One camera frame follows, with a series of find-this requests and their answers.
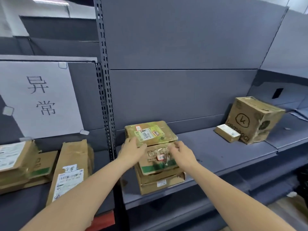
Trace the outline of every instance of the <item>floor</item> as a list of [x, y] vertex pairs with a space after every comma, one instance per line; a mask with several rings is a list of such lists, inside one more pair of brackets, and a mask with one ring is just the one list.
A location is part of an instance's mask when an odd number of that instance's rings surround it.
[[[308, 209], [299, 195], [285, 197], [268, 206], [297, 231], [308, 231]], [[226, 227], [220, 231], [232, 231]]]

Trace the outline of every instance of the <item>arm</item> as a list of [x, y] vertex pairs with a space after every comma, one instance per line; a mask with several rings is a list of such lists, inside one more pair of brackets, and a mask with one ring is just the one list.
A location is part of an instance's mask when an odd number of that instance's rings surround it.
[[121, 155], [44, 208], [20, 231], [84, 231], [102, 202], [125, 171], [144, 154], [136, 138], [126, 139]]
[[169, 146], [175, 161], [199, 184], [233, 231], [295, 231], [263, 204], [225, 182], [202, 165], [182, 141]]

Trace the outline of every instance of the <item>hand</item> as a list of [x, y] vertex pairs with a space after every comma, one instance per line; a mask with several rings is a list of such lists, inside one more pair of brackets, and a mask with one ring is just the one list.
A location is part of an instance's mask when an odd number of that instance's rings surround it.
[[190, 150], [182, 141], [169, 144], [168, 148], [177, 165], [184, 171], [189, 171], [191, 167], [198, 164], [193, 151]]
[[126, 165], [128, 170], [133, 167], [145, 153], [147, 145], [144, 143], [141, 147], [137, 147], [137, 138], [127, 138], [122, 144], [122, 148], [119, 152], [118, 158]]

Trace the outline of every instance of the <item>person's left hand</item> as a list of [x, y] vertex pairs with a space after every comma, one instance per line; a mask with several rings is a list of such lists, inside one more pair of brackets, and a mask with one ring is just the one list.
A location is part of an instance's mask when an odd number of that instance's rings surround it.
[[118, 158], [126, 165], [127, 169], [133, 167], [145, 153], [147, 145], [144, 143], [141, 147], [137, 147], [137, 138], [127, 138], [122, 144]]

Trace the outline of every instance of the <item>green stripe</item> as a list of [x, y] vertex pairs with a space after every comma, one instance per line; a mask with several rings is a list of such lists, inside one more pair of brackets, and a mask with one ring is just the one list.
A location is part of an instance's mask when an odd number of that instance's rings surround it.
[[175, 166], [175, 165], [176, 165], [176, 162], [175, 162], [174, 159], [172, 159], [172, 160], [168, 161], [168, 165], [167, 166], [163, 162], [161, 162], [161, 163], [153, 163], [153, 165], [150, 165], [150, 166], [142, 166], [141, 170], [142, 170], [143, 173], [149, 173], [149, 172], [161, 170], [161, 169], [168, 168], [168, 167]]
[[31, 177], [34, 177], [34, 176], [37, 176], [37, 175], [41, 175], [41, 174], [44, 174], [44, 173], [48, 173], [49, 172], [49, 168], [41, 168], [39, 170], [36, 170], [36, 171], [33, 171], [31, 173]]

